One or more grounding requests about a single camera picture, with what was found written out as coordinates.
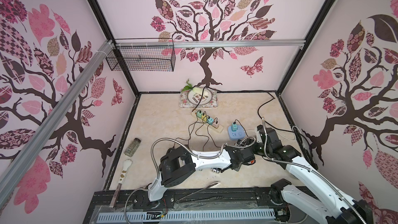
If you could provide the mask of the teal USB charger on cube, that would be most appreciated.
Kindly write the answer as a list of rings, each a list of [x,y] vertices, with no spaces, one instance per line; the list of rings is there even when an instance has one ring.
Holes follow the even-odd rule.
[[[235,132],[235,131],[237,131],[237,130],[238,130],[238,125],[236,124],[236,122],[233,122],[233,123],[231,124],[231,131]]]

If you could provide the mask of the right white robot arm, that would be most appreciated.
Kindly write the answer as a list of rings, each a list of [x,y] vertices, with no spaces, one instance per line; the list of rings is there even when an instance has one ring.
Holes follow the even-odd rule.
[[[272,128],[257,126],[255,153],[280,165],[300,180],[313,194],[299,190],[286,179],[271,185],[269,198],[274,204],[288,203],[320,224],[372,224],[373,212],[365,200],[357,201],[314,169],[292,146],[284,146]]]

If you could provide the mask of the aluminium rail back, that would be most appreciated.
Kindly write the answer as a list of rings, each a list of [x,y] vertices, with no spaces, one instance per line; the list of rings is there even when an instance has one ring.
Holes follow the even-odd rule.
[[[124,42],[116,43],[116,47],[161,47],[161,48],[215,48],[215,47],[275,47],[275,46],[299,46],[306,43],[303,39],[269,39],[269,40],[228,40],[228,41],[165,41],[165,42]]]

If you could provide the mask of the metal tongs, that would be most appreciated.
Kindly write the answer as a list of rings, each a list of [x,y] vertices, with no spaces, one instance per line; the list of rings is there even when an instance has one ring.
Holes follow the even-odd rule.
[[[191,194],[189,194],[189,195],[187,195],[187,196],[182,197],[182,198],[179,199],[179,200],[176,200],[175,203],[179,203],[179,202],[181,202],[182,200],[184,200],[184,199],[186,199],[186,198],[188,198],[188,197],[190,197],[190,196],[193,196],[193,195],[195,195],[195,194],[197,194],[197,193],[200,193],[200,192],[202,192],[202,191],[204,191],[204,190],[207,190],[207,189],[209,189],[209,188],[211,188],[211,187],[217,186],[217,185],[219,185],[220,183],[221,183],[221,181],[215,181],[215,182],[209,184],[208,186],[206,186],[206,187],[204,187],[204,188],[202,188],[202,189],[199,189],[199,190],[197,190],[197,191],[195,191],[195,192],[193,192],[193,193],[191,193]]]

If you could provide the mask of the aluminium rail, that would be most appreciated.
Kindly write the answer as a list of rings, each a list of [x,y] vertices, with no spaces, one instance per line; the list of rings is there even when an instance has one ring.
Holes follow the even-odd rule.
[[[228,40],[228,41],[165,41],[165,42],[124,42],[116,43],[116,47],[161,47],[161,48],[215,48],[215,47],[275,47],[275,46],[299,46],[306,43],[303,39],[269,39],[269,40]]]
[[[44,145],[50,139],[52,133],[56,130],[72,104],[77,100],[83,87],[86,86],[96,69],[100,66],[100,63],[103,62],[113,48],[114,45],[111,40],[107,40],[101,45],[88,65],[69,87],[66,94],[53,108],[51,114],[44,120],[44,123],[38,127],[32,139],[24,145],[10,166],[2,174],[1,206],[6,203],[19,181],[23,178]]]

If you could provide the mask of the beige power strip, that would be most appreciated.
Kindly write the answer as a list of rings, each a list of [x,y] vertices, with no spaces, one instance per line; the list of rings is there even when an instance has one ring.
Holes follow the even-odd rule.
[[[197,120],[201,124],[205,124],[207,127],[212,129],[217,133],[221,133],[224,130],[224,127],[220,124],[220,121],[217,117],[212,118],[210,115],[206,113],[206,111],[197,110],[191,113],[192,117]]]

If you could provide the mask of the blue square power cube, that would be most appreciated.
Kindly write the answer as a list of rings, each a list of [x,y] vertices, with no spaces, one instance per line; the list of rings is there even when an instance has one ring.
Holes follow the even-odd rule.
[[[246,132],[241,125],[238,124],[238,130],[233,132],[231,131],[231,126],[228,126],[228,136],[231,141],[242,140],[246,137]]]

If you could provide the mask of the pale green vegetable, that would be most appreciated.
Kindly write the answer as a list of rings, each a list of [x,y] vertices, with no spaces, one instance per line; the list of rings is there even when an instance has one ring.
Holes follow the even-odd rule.
[[[200,88],[200,87],[194,87],[193,89],[192,89],[192,92],[194,93],[194,94],[202,94],[203,93],[203,88]]]

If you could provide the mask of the glass spice jar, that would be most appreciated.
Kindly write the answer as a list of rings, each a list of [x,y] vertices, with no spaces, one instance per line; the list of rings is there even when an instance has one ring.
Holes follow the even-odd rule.
[[[128,147],[125,149],[124,154],[128,157],[133,157],[134,154],[136,153],[137,149],[139,148],[141,144],[141,140],[138,138],[135,138],[133,141],[131,141],[128,145]]]

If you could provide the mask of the red electric shaver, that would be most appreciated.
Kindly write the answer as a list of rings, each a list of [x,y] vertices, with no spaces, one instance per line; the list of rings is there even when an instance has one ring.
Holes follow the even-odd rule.
[[[253,159],[253,160],[250,160],[249,162],[247,162],[246,165],[247,165],[247,166],[250,166],[250,165],[255,164],[255,162],[256,162],[256,160]]]

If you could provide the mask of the aluminium rail left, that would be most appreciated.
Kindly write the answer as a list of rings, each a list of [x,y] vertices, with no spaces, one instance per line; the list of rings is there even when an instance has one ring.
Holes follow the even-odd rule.
[[[100,66],[100,63],[103,62],[113,48],[114,45],[111,40],[107,40],[101,45],[88,65],[69,87],[66,94],[53,108],[51,114],[44,120],[44,123],[38,127],[32,139],[24,145],[10,166],[2,174],[1,206],[6,203],[19,181],[23,178],[44,145],[50,139],[52,133],[56,130],[72,104],[77,100],[83,87],[86,86],[96,69]]]

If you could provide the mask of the floral rectangular tray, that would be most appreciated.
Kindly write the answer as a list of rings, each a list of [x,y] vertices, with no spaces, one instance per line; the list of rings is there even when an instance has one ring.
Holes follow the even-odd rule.
[[[216,108],[218,105],[217,92],[212,89],[191,89],[180,93],[180,108]]]

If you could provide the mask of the green leaf sprig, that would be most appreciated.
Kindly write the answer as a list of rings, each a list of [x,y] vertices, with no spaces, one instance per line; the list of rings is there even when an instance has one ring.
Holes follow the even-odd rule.
[[[181,89],[181,92],[190,91],[194,88],[194,85],[190,83],[190,80],[186,80],[186,85]]]

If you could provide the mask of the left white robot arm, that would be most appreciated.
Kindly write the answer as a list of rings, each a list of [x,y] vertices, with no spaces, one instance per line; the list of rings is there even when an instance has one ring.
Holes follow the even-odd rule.
[[[160,163],[156,162],[153,150],[154,147],[151,147],[157,176],[148,186],[148,199],[151,202],[162,199],[167,189],[180,185],[196,171],[239,171],[241,166],[251,166],[256,162],[250,146],[236,148],[223,145],[219,151],[195,151],[181,145],[176,149],[170,148]]]

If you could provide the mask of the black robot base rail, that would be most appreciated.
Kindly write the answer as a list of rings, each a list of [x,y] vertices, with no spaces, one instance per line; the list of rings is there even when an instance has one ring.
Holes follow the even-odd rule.
[[[313,196],[306,187],[297,187],[304,193]],[[85,224],[96,224],[100,213],[127,212],[160,212],[162,216],[169,211],[200,211],[225,209],[273,209],[275,219],[259,220],[224,220],[177,223],[144,223],[144,224],[319,224],[297,207],[288,203],[274,204],[269,198],[271,187],[254,188],[209,188],[179,203],[181,199],[199,189],[171,189],[165,192],[162,199],[151,202],[148,193],[143,190],[123,190],[120,192],[114,208],[109,207],[113,191],[99,191],[93,196],[84,218]]]

